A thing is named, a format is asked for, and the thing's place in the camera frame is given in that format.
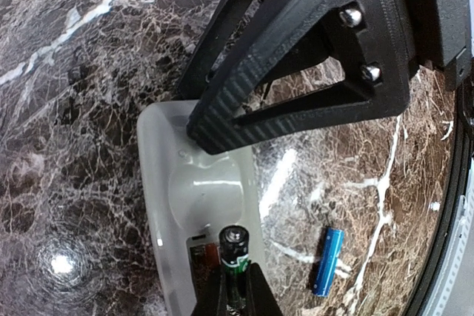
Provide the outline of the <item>white remote control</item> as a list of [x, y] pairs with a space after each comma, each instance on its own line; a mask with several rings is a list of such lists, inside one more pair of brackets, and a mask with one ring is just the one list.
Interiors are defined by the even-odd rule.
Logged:
[[218, 263], [218, 234], [250, 233], [250, 260], [265, 264], [251, 147], [209, 155], [187, 137], [197, 102], [148, 106], [137, 138], [144, 198], [158, 274], [170, 315], [190, 315]]

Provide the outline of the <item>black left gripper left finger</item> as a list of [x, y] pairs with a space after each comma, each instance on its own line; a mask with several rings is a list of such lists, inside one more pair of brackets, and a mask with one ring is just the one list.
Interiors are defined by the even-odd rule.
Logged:
[[216, 267], [207, 279], [202, 296], [191, 313], [191, 316], [226, 316], [227, 284], [222, 266]]

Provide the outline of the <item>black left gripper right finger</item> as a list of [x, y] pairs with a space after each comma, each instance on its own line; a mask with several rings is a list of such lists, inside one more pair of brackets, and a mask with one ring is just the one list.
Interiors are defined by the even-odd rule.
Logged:
[[267, 283], [264, 273], [257, 263], [251, 263], [245, 273], [244, 315], [282, 316], [283, 313]]

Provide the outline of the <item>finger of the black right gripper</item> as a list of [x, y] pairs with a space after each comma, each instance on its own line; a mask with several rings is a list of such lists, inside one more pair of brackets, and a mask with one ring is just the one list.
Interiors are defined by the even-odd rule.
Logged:
[[221, 0], [177, 84], [183, 100], [197, 100], [207, 87], [218, 55], [253, 0]]
[[285, 135], [398, 115], [375, 90], [375, 0], [253, 0], [218, 55], [187, 134], [218, 154]]

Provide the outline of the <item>green AAA battery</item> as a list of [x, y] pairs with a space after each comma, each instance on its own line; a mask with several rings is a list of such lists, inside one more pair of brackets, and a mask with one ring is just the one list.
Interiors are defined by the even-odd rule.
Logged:
[[246, 271], [249, 266], [249, 232], [238, 225], [224, 227], [219, 233], [220, 258], [223, 266], [227, 304], [243, 309], [246, 299]]

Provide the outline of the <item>blue AAA battery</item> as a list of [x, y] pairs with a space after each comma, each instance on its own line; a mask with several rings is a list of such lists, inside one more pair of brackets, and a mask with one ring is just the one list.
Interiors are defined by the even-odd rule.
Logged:
[[328, 228], [321, 259], [319, 261], [316, 280], [313, 285], [313, 294], [318, 297], [327, 297], [333, 284], [338, 256], [344, 240], [344, 232], [340, 229]]

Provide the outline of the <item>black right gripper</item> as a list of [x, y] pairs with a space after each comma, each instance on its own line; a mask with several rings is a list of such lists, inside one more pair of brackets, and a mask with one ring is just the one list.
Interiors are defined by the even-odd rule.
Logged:
[[407, 90], [413, 70], [430, 64], [456, 90], [470, 64], [468, 0], [375, 0], [374, 36], [381, 68], [375, 90]]

